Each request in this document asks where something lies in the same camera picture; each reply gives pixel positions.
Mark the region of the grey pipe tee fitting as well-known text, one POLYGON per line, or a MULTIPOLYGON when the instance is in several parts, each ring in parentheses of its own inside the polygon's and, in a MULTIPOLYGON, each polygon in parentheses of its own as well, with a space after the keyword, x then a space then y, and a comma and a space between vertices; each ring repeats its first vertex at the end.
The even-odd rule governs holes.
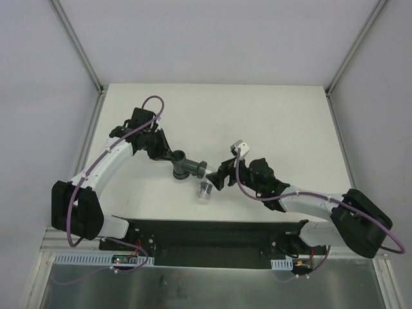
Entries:
POLYGON ((173 176, 177 180, 184 180, 189 176, 202 179, 206 174, 207 162, 190 160, 182 150, 171 153, 171 163, 173 164, 173 176))

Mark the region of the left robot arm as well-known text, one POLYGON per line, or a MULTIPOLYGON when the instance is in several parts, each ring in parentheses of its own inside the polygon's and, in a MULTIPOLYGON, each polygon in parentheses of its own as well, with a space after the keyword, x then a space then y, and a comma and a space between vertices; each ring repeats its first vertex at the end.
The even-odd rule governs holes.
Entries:
POLYGON ((51 225, 82 239, 113 238, 121 250, 130 250, 136 235, 126 219, 104 214, 99 199, 118 169, 137 151, 152 160, 168 160, 171 150, 158 127, 159 114, 135 108, 132 117, 114 128, 100 153, 70 181, 58 181, 51 190, 51 225))

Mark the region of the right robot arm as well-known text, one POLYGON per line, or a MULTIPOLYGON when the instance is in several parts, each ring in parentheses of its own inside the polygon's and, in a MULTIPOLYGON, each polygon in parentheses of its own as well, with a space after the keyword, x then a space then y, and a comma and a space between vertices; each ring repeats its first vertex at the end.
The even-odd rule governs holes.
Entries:
POLYGON ((251 199, 279 212, 295 212, 320 218, 306 223, 290 237, 290 248, 304 254, 318 245, 346 245, 364 258, 374 258, 390 235, 392 221, 363 192, 349 189, 343 194, 304 191, 278 180, 264 158, 246 164, 236 158, 224 161, 206 178, 222 190, 237 185, 242 192, 254 191, 251 199))

